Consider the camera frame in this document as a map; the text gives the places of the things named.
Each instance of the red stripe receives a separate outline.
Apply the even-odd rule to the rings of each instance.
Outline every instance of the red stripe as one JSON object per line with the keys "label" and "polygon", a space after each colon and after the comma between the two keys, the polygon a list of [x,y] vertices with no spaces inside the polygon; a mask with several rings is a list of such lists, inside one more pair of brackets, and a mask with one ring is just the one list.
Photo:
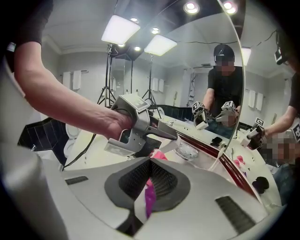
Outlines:
{"label": "red stripe", "polygon": [[[187,143],[193,145],[194,147],[202,150],[203,152],[208,153],[212,157],[214,157],[214,158],[218,157],[219,150],[217,150],[209,145],[206,145],[200,141],[197,141],[185,134],[178,133],[178,135],[181,137],[182,140],[184,140]],[[253,197],[255,197],[257,199],[252,188],[249,186],[248,182],[245,180],[242,173],[240,173],[239,170],[234,166],[234,163],[225,155],[220,157],[219,161],[222,163],[223,167],[227,170],[229,175],[232,177],[235,184],[239,188],[243,189],[244,191],[246,191],[247,193],[249,193],[250,195],[252,195]]]}

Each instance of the tripod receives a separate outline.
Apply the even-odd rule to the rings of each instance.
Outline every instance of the tripod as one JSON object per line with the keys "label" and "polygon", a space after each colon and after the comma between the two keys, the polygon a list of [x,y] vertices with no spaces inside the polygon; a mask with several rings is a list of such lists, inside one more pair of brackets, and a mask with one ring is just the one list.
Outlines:
{"label": "tripod", "polygon": [[145,99],[145,101],[149,100],[151,102],[151,105],[157,110],[159,117],[161,119],[160,112],[158,110],[158,106],[156,104],[156,101],[155,101],[155,98],[153,96],[152,89],[151,89],[152,60],[153,60],[153,55],[151,55],[151,60],[150,60],[149,89],[146,91],[146,93],[144,94],[144,96],[142,98],[144,98],[148,94],[148,98]]}
{"label": "tripod", "polygon": [[111,72],[112,72],[112,44],[108,45],[107,48],[107,62],[106,62],[106,74],[105,74],[105,87],[102,89],[102,92],[100,94],[100,97],[97,101],[97,104],[101,104],[104,101],[105,107],[107,107],[107,100],[108,100],[108,104],[109,106],[111,106],[111,102],[114,103],[113,100],[111,100],[111,97],[116,100],[116,98],[114,97],[110,86],[111,86]]}

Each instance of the person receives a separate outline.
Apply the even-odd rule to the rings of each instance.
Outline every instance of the person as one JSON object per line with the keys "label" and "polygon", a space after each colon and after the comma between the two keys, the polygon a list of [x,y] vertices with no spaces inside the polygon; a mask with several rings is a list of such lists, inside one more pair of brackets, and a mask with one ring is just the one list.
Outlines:
{"label": "person", "polygon": [[277,45],[282,52],[288,55],[287,61],[290,67],[296,72],[292,77],[291,97],[286,112],[272,125],[265,128],[266,138],[274,134],[282,133],[291,128],[294,120],[300,114],[300,64],[293,54],[291,45],[282,31],[277,32]]}
{"label": "person", "polygon": [[208,121],[206,130],[230,138],[233,134],[236,118],[240,112],[243,91],[243,68],[234,65],[233,49],[226,44],[219,44],[214,49],[216,66],[208,73],[208,88],[203,104],[213,117],[217,117],[225,102],[233,101],[236,106],[235,116],[229,117],[228,122]]}
{"label": "person", "polygon": [[42,1],[19,29],[6,52],[8,64],[28,103],[37,111],[106,138],[118,139],[131,128],[131,118],[93,103],[61,84],[41,58],[42,31],[53,10],[53,1]]}
{"label": "person", "polygon": [[288,62],[295,71],[292,77],[291,97],[286,112],[272,125],[264,130],[268,142],[277,143],[276,160],[282,164],[274,174],[274,180],[279,190],[282,205],[288,203],[295,182],[300,174],[300,143],[295,139],[284,138],[283,132],[290,129],[293,123],[299,121],[300,114],[300,63],[293,52],[293,46],[281,30],[276,32],[277,48],[281,56],[277,63]]}

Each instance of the black t-shirt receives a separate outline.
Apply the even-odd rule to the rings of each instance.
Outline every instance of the black t-shirt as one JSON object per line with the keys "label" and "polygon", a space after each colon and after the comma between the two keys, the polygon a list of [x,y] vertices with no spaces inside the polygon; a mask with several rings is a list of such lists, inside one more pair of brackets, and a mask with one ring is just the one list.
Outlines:
{"label": "black t-shirt", "polygon": [[297,73],[295,73],[295,75],[292,77],[289,106],[294,107],[297,110],[297,114],[300,114],[300,76]]}
{"label": "black t-shirt", "polygon": [[[27,42],[42,44],[42,33],[52,10],[53,0],[42,1],[29,19],[17,31],[17,34],[11,39],[10,45],[15,45],[16,49],[18,46]],[[14,72],[14,52],[8,50],[5,56],[11,71]]]}
{"label": "black t-shirt", "polygon": [[222,76],[213,68],[208,73],[208,88],[215,91],[215,101],[210,108],[212,116],[217,117],[221,113],[225,102],[233,101],[236,107],[239,106],[243,93],[243,68],[235,67],[229,76]]}

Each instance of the purple object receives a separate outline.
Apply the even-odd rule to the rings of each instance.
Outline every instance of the purple object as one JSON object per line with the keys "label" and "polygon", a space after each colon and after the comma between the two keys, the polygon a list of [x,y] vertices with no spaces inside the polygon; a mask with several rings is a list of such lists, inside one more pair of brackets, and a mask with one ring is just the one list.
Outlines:
{"label": "purple object", "polygon": [[152,206],[156,201],[156,196],[155,196],[155,191],[154,191],[154,186],[148,186],[145,189],[145,202],[146,202],[146,216],[147,219],[150,217],[151,212],[152,212]]}

